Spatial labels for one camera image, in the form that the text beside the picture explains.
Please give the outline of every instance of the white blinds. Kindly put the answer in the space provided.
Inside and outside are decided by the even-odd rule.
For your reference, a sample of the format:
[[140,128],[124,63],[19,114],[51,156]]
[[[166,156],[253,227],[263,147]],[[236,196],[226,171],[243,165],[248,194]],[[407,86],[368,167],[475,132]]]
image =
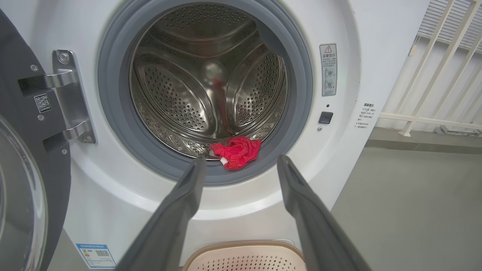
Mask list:
[[[423,18],[420,29],[418,30],[418,35],[426,38],[431,38],[440,17],[447,6],[448,0],[430,0],[427,12]],[[450,43],[452,37],[455,35],[462,17],[464,16],[470,2],[467,0],[456,0],[453,8],[451,9],[445,24],[443,25],[442,31],[440,32],[437,41]],[[474,44],[475,39],[482,31],[482,10],[479,9],[470,23],[467,32],[461,41],[459,48],[470,49]],[[479,44],[477,49],[478,53],[482,53],[482,43]]]

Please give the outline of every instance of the gray rubber seal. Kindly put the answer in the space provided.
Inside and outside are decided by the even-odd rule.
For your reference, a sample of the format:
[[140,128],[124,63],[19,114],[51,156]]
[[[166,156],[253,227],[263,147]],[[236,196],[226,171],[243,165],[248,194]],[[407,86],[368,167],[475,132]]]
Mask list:
[[[131,57],[140,36],[161,13],[198,0],[133,0],[115,16],[99,55],[97,80],[107,121],[122,144],[155,172],[177,180],[192,161],[157,141],[138,117],[129,92]],[[258,159],[239,171],[229,172],[219,162],[208,162],[206,185],[247,180],[267,170],[298,139],[311,108],[313,78],[307,46],[288,14],[274,0],[212,0],[256,18],[267,45],[283,56],[288,74],[288,97],[283,116],[261,145]],[[280,52],[279,42],[284,47]]]

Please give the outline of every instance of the blue and white sticker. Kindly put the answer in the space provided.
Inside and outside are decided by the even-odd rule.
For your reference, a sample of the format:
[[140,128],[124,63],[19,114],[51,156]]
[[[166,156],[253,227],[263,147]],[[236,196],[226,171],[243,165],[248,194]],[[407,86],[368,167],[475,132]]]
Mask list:
[[90,269],[114,269],[116,263],[105,244],[76,244]]

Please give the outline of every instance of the white washing machine body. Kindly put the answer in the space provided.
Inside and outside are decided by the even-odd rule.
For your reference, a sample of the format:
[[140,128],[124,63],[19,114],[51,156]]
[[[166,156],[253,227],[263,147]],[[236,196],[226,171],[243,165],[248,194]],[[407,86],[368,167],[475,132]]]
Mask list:
[[[287,155],[331,209],[397,79],[428,0],[277,3],[304,40],[313,76],[308,119]],[[18,0],[0,6],[45,70],[52,70],[52,50],[76,54],[98,143],[71,142],[72,183],[64,228],[74,244],[107,245],[115,261],[175,184],[126,149],[99,97],[100,49],[124,5],[120,0]],[[336,44],[337,91],[332,96],[321,91],[322,44]],[[323,111],[333,113],[329,124],[319,123]],[[365,112],[371,118],[361,118]],[[204,188],[180,265],[203,246],[253,239],[288,239],[300,247],[295,221],[282,202],[276,166],[244,182]]]

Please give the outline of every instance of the stainless steel drum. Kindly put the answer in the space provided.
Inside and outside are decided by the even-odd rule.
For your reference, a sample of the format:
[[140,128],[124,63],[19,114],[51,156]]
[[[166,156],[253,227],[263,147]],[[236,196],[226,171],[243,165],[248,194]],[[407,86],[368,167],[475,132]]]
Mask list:
[[287,92],[283,59],[260,39],[255,21],[210,4],[156,21],[135,51],[130,83],[144,125],[189,157],[209,157],[209,145],[228,137],[266,139]]

